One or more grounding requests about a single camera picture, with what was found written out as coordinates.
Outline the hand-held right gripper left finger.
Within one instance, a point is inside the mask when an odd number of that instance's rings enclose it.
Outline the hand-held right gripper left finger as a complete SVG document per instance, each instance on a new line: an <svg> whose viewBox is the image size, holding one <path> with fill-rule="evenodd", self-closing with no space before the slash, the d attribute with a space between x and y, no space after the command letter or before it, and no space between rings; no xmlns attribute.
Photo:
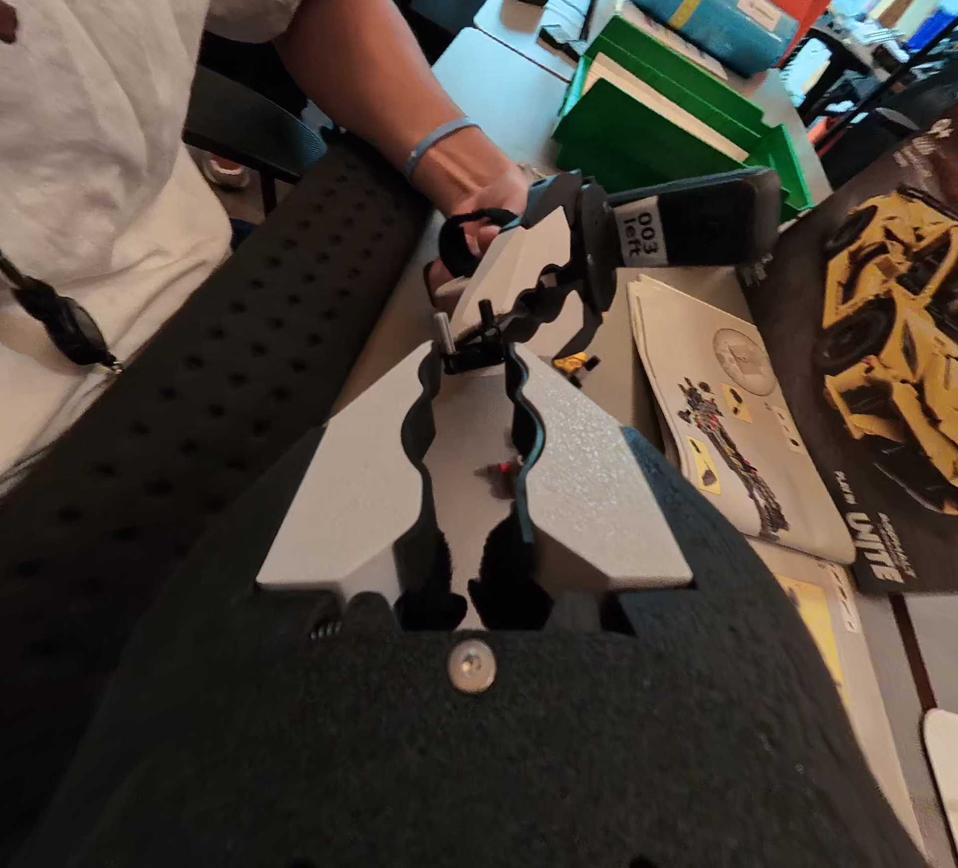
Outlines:
<svg viewBox="0 0 958 868"><path fill-rule="evenodd" d="M435 342L413 349L332 416L258 571L265 590L377 593L407 631L455 631L468 603L451 588L425 455L443 374Z"/></svg>

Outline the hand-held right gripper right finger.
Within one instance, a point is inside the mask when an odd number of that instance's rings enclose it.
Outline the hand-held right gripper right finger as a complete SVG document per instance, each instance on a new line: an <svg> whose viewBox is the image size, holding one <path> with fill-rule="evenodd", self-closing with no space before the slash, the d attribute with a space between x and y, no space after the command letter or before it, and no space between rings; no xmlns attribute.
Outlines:
<svg viewBox="0 0 958 868"><path fill-rule="evenodd" d="M516 450L509 515L471 600L483 625L544 625L568 595L683 589L694 575L625 431L523 345L505 350Z"/></svg>

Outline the black lego connector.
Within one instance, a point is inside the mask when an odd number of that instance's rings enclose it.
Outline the black lego connector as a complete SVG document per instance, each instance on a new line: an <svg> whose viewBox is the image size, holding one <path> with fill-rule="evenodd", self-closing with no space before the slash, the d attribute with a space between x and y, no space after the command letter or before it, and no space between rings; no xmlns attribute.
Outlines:
<svg viewBox="0 0 958 868"><path fill-rule="evenodd" d="M504 361L505 341L491 300L480 300L478 310L478 328L459 340L453 339L449 317L445 312L436 312L433 316L437 346L448 375L485 369Z"/></svg>

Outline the person's left forearm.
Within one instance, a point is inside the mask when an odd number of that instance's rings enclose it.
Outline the person's left forearm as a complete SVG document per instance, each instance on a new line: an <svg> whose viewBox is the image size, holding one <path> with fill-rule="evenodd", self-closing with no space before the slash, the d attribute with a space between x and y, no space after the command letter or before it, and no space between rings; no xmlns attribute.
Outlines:
<svg viewBox="0 0 958 868"><path fill-rule="evenodd" d="M393 0L302 0L273 45L317 108L398 169L462 117Z"/></svg>

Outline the pile of yellow lego pieces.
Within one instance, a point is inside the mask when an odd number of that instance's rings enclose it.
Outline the pile of yellow lego pieces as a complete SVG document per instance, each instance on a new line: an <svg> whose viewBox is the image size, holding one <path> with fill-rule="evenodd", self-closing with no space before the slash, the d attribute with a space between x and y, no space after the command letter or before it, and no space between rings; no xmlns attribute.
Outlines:
<svg viewBox="0 0 958 868"><path fill-rule="evenodd" d="M567 381L581 389L588 375L601 364L601 359L585 352L552 360L552 366L560 372Z"/></svg>

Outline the lego instruction booklet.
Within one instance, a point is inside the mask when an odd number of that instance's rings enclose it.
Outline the lego instruction booklet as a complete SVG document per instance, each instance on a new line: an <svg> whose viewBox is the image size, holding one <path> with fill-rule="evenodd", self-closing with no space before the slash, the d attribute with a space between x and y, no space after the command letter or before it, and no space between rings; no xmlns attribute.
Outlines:
<svg viewBox="0 0 958 868"><path fill-rule="evenodd" d="M629 282L627 304L669 457L798 612L880 789L926 856L859 615L852 540L758 330L649 275Z"/></svg>

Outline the lego set box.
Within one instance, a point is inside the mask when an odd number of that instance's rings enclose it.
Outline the lego set box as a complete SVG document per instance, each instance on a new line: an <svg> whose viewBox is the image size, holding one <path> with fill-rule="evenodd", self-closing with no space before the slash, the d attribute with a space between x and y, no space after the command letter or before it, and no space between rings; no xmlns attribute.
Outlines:
<svg viewBox="0 0 958 868"><path fill-rule="evenodd" d="M780 235L746 299L859 586L957 587L957 109Z"/></svg>

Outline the person's left hand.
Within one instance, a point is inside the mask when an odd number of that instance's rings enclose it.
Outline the person's left hand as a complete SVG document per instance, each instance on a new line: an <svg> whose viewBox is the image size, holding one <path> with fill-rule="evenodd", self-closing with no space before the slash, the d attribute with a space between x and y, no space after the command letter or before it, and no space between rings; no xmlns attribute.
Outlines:
<svg viewBox="0 0 958 868"><path fill-rule="evenodd" d="M415 178L416 186L425 192L446 222L455 217L475 214L480 210L502 210L521 216L527 201L530 183L521 168L511 164L495 177L476 177L462 167L429 165L427 173ZM469 252L479 259L485 256L500 232L489 217L475 217L460 222ZM454 295L464 283L461 274L451 272L443 258L437 258L425 269L425 286L430 303L436 309L451 306Z"/></svg>

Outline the green plastic bin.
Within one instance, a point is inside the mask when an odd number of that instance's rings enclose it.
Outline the green plastic bin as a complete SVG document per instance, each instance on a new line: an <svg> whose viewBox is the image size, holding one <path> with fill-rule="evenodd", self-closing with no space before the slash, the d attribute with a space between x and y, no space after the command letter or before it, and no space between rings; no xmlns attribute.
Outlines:
<svg viewBox="0 0 958 868"><path fill-rule="evenodd" d="M764 167L781 181L783 221L810 209L785 125L663 36L623 15L605 24L558 111L557 167L610 192Z"/></svg>

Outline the light blue wristband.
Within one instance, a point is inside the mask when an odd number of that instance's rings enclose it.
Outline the light blue wristband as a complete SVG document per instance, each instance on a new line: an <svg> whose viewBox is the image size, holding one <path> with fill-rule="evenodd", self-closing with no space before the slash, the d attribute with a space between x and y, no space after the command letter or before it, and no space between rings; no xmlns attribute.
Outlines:
<svg viewBox="0 0 958 868"><path fill-rule="evenodd" d="M451 136L469 129L477 129L478 125L465 116L457 117L446 123L443 123L430 132L427 132L423 138L413 145L409 154L403 163L401 173L408 184L412 184L417 168L420 166L425 156L438 144L443 143Z"/></svg>

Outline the black dotted pad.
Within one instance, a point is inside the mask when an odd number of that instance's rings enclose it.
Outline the black dotted pad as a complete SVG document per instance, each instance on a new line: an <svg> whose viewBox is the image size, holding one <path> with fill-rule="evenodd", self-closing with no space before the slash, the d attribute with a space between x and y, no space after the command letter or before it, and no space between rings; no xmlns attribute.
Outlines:
<svg viewBox="0 0 958 868"><path fill-rule="evenodd" d="M2 497L2 866L134 626L206 530L329 416L428 204L352 133Z"/></svg>

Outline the light blue roll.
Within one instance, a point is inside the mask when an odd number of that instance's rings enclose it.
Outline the light blue roll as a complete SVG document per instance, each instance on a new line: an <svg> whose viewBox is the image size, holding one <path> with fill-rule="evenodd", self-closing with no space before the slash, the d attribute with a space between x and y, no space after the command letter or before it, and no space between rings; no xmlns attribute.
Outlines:
<svg viewBox="0 0 958 868"><path fill-rule="evenodd" d="M797 20L770 0L631 0L738 76L750 78L782 60Z"/></svg>

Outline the black round disc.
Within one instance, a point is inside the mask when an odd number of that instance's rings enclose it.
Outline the black round disc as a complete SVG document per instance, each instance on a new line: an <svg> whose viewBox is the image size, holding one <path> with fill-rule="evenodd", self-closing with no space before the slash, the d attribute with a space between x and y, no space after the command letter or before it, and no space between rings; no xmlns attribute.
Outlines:
<svg viewBox="0 0 958 868"><path fill-rule="evenodd" d="M22 309L42 325L54 347L68 361L114 374L125 370L110 352L99 325L74 298L32 277L13 283L11 288Z"/></svg>

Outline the white document stand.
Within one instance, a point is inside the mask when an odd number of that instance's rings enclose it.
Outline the white document stand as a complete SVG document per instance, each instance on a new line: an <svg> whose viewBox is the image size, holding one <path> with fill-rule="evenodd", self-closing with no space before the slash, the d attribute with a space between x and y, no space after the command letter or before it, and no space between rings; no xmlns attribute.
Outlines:
<svg viewBox="0 0 958 868"><path fill-rule="evenodd" d="M922 737L945 821L957 848L957 714L941 708L925 713Z"/></svg>

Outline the black chair frame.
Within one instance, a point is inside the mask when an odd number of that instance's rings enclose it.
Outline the black chair frame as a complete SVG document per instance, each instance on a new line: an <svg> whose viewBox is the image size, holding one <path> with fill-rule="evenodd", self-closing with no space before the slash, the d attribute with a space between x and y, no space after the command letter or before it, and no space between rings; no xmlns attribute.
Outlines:
<svg viewBox="0 0 958 868"><path fill-rule="evenodd" d="M320 133L242 84L198 65L184 142L258 173L264 213L278 204L277 182L296 184L326 153Z"/></svg>

